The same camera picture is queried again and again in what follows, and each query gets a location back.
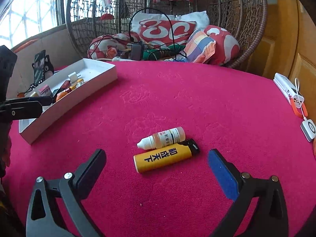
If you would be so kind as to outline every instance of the pink tablecloth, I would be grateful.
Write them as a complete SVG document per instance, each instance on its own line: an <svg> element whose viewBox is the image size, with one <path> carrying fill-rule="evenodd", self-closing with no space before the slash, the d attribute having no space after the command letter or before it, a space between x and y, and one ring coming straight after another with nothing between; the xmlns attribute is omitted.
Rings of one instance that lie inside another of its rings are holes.
<svg viewBox="0 0 316 237"><path fill-rule="evenodd" d="M207 165L208 151L217 148L253 177L277 175L290 236L300 229L316 204L316 162L301 120L271 80L200 64L116 65L115 83L69 111L32 146L19 135L18 123L12 125L4 187L23 222L38 176L73 172L102 148L108 162L83 204L107 237L207 236L232 204ZM177 126L198 143L200 155L138 174L133 155L142 150L136 143Z"/></svg>

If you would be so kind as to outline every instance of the window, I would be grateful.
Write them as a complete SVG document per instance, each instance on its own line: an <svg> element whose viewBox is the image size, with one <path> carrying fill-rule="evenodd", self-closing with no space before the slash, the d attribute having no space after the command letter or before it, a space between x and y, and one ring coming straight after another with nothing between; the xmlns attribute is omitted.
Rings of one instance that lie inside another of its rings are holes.
<svg viewBox="0 0 316 237"><path fill-rule="evenodd" d="M14 0L0 22L0 45L12 48L55 26L55 0Z"/></svg>

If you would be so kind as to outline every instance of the white cardboard box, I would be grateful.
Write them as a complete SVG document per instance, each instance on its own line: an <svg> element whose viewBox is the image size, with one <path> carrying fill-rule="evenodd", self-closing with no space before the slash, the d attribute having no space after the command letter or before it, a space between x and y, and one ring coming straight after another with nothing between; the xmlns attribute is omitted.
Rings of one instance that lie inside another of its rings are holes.
<svg viewBox="0 0 316 237"><path fill-rule="evenodd" d="M55 89L60 88L64 81L69 80L68 75L73 72L81 75L79 78L83 78L85 83L82 86L76 88L51 106L43 107L43 113L39 118L19 120L19 133L29 144L34 142L44 130L72 107L117 79L115 65L102 61L82 59L57 72L28 95L39 90L44 85L48 85L53 92Z"/></svg>

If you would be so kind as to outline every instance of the dropper bottle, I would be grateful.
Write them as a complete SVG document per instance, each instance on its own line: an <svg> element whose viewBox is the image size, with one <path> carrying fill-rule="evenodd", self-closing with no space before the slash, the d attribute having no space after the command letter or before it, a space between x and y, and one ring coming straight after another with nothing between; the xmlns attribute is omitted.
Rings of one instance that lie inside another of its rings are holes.
<svg viewBox="0 0 316 237"><path fill-rule="evenodd" d="M160 149L184 140L185 133L180 126L145 137L141 139L137 147L143 150Z"/></svg>

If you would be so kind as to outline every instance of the metal screw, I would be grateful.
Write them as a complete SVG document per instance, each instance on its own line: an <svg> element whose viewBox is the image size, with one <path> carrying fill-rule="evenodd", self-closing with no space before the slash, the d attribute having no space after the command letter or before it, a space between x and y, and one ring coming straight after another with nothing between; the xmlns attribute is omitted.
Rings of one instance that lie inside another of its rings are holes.
<svg viewBox="0 0 316 237"><path fill-rule="evenodd" d="M279 178L278 178L276 175L273 175L273 176L271 177L271 179L272 179L273 182L279 181Z"/></svg>
<svg viewBox="0 0 316 237"><path fill-rule="evenodd" d="M241 176L242 176L243 178L245 178L245 179L250 178L250 174L249 174L249 173L247 173L247 172L243 172L243 173L241 173Z"/></svg>
<svg viewBox="0 0 316 237"><path fill-rule="evenodd" d="M72 173L65 173L64 178L70 179L72 177Z"/></svg>
<svg viewBox="0 0 316 237"><path fill-rule="evenodd" d="M42 180L43 180L43 178L42 178L41 176L39 176L39 177L36 178L36 182L37 182L37 183L40 183Z"/></svg>

